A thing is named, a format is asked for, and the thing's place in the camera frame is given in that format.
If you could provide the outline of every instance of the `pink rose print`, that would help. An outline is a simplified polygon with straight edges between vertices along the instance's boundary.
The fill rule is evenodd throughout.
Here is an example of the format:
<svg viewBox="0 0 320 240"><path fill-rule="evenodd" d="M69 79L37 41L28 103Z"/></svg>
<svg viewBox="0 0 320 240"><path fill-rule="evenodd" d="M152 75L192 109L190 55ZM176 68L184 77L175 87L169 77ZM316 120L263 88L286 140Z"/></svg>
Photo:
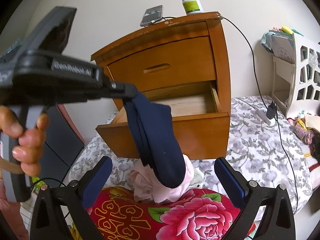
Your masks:
<svg viewBox="0 0 320 240"><path fill-rule="evenodd" d="M220 240L232 215L221 202L196 197L165 211L160 220L166 225L156 234L157 240Z"/></svg>
<svg viewBox="0 0 320 240"><path fill-rule="evenodd" d="M193 190L188 190L185 194L183 194L183 196L177 202L173 202L173 203L169 204L168 207L173 207L176 204L183 205L183 202L190 201L190 199L192 199L194 196L196 196L194 191Z"/></svg>

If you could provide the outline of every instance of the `white shelf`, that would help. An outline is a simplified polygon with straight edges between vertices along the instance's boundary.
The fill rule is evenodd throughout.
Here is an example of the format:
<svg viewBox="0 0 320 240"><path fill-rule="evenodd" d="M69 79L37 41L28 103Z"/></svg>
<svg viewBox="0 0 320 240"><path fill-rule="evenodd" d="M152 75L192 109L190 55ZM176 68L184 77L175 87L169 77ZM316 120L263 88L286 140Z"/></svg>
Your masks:
<svg viewBox="0 0 320 240"><path fill-rule="evenodd" d="M285 115L287 112L287 107L285 106L285 101L289 98L289 90L286 91L275 91L272 93L271 97L276 102L277 106L281 112Z"/></svg>
<svg viewBox="0 0 320 240"><path fill-rule="evenodd" d="M274 67L276 68L276 73L284 80L289 82L290 84L293 81L293 75L295 71L294 64L290 64L280 58L273 57Z"/></svg>

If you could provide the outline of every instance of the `bed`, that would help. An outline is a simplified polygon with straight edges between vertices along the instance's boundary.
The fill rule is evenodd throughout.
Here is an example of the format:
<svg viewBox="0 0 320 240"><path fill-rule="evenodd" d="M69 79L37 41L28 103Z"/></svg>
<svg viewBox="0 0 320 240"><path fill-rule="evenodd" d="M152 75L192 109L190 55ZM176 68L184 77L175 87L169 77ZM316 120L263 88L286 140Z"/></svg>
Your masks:
<svg viewBox="0 0 320 240"><path fill-rule="evenodd" d="M271 97L265 96L265 102L271 103ZM296 191L294 176L285 155L275 124L269 127L256 114L262 108L260 97L242 97L231 100L231 121L226 159L231 166L240 171L247 180L255 180L260 186L276 187L284 183L288 189L292 209L296 211ZM116 116L114 113L107 123ZM312 195L312 181L300 141L292 132L292 127L284 115L278 111L278 120L284 149L291 159L298 189L298 211L304 207ZM102 156L109 156L113 162L113 171L106 187L122 186L133 189L129 174L137 159L118 158L97 133L75 162L69 173L69 180L79 180L92 169ZM222 185L214 173L214 159L192 160L193 166L204 173L204 187L226 195ZM259 209L255 221L262 218L264 207Z"/></svg>

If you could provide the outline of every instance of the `yellow sponge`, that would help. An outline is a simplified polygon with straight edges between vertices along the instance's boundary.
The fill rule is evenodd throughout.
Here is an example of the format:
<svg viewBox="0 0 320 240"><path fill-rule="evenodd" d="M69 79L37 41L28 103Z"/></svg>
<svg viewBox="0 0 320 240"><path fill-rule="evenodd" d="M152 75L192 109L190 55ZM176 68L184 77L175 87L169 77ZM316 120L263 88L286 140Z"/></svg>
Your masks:
<svg viewBox="0 0 320 240"><path fill-rule="evenodd" d="M281 27L281 30L284 31L285 33L289 33L289 34L292 34L293 33L293 30L291 30L289 27L287 26L282 26Z"/></svg>

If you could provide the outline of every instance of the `power strip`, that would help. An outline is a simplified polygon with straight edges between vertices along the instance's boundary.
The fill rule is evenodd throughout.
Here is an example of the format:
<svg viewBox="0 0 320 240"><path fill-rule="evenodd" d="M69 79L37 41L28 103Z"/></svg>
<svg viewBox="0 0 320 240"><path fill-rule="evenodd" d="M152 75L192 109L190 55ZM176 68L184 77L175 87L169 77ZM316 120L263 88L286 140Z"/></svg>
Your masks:
<svg viewBox="0 0 320 240"><path fill-rule="evenodd" d="M258 110L257 114L258 116L260 116L260 118L265 121L267 123L267 125L269 126L273 126L275 123L276 123L276 120L274 118L272 119L269 119L267 116L266 116L266 113L267 111L265 109L260 109Z"/></svg>

